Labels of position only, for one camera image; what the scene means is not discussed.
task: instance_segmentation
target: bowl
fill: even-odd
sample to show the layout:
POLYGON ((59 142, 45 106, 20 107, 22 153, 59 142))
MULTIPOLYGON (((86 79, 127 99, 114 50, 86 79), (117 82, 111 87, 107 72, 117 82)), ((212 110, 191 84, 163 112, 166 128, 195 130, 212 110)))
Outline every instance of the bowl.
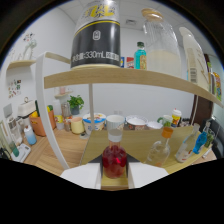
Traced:
POLYGON ((163 125, 161 123, 158 123, 156 121, 150 121, 148 124, 147 124, 148 128, 149 129, 160 129, 163 127, 163 125))
POLYGON ((130 130, 144 130, 148 124, 147 118, 139 115, 129 115, 125 120, 130 130))

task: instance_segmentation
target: red drink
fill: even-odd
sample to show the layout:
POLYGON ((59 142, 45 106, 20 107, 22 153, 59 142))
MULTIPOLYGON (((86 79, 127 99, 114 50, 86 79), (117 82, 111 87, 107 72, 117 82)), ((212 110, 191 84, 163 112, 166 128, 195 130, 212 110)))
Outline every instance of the red drink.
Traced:
POLYGON ((125 152, 125 149, 120 146, 120 141, 110 141, 110 145, 107 146, 103 151, 102 159, 104 173, 107 177, 118 178, 124 173, 127 161, 127 154, 125 152))

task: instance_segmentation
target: large bottle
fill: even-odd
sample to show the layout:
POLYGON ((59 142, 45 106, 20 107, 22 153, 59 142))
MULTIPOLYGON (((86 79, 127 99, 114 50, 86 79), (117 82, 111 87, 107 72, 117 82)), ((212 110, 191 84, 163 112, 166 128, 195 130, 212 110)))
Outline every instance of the large bottle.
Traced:
POLYGON ((169 139, 173 133, 173 128, 164 127, 159 141, 155 142, 149 150, 146 164, 161 167, 170 155, 169 139))
POLYGON ((181 78, 181 58, 172 26, 155 9, 142 9, 146 18, 147 70, 181 78))
POLYGON ((195 154, 199 154, 202 149, 202 146, 206 143, 209 127, 210 122, 207 121, 203 132, 198 136, 196 144, 194 146, 193 152, 195 154))
POLYGON ((135 69, 147 69, 147 62, 146 62, 146 52, 144 48, 143 42, 137 43, 138 50, 135 52, 134 55, 134 68, 135 69))
POLYGON ((188 81, 209 91, 206 61, 202 49, 194 35, 185 27, 179 28, 183 36, 184 51, 187 59, 188 81))
POLYGON ((118 178, 125 171, 127 154, 120 145, 122 131, 111 129, 108 131, 109 146, 107 146, 102 155, 104 173, 109 178, 118 178))
POLYGON ((199 124, 194 123, 192 133, 187 136, 176 153, 176 160, 180 163, 185 162, 193 153, 193 148, 197 140, 197 133, 200 128, 199 124))
POLYGON ((120 67, 119 3, 115 1, 91 1, 76 23, 71 69, 96 65, 120 67))

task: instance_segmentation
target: blue bottle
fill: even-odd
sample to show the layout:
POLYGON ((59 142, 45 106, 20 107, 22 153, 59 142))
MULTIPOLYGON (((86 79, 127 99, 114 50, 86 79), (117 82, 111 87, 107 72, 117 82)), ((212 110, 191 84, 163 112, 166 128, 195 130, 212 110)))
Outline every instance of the blue bottle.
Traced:
POLYGON ((195 154, 199 154, 202 149, 202 146, 206 143, 209 127, 210 127, 210 122, 206 122, 206 126, 205 126, 204 130, 198 136, 196 144, 194 146, 193 152, 195 154))
POLYGON ((138 50, 134 55, 134 68, 147 70, 146 52, 144 49, 144 43, 137 43, 138 50))

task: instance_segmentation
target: glass bottle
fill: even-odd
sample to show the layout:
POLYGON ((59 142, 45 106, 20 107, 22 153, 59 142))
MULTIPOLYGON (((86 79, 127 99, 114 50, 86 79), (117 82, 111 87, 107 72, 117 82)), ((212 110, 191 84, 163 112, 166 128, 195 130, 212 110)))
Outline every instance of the glass bottle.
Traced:
POLYGON ((200 128, 200 125, 194 123, 192 133, 184 139, 182 145, 180 146, 179 150, 177 151, 175 155, 176 160, 178 162, 183 163, 192 155, 193 153, 192 150, 197 140, 196 136, 197 136, 199 128, 200 128))
POLYGON ((102 155, 104 174, 109 178, 118 178, 125 171, 127 154, 120 146, 122 131, 111 129, 108 131, 109 146, 107 146, 102 155))
POLYGON ((146 164, 161 167, 170 155, 169 139, 173 133, 173 128, 164 127, 159 141, 155 142, 145 161, 146 164))
POLYGON ((147 70, 181 78, 180 52, 172 26, 155 9, 142 9, 142 15, 146 19, 147 70))
POLYGON ((134 68, 147 70, 146 51, 143 42, 137 43, 138 50, 134 55, 134 68))
POLYGON ((206 143, 209 127, 210 122, 207 121, 203 132, 198 136, 196 144, 194 146, 193 152, 195 154, 199 154, 202 149, 202 146, 206 143))

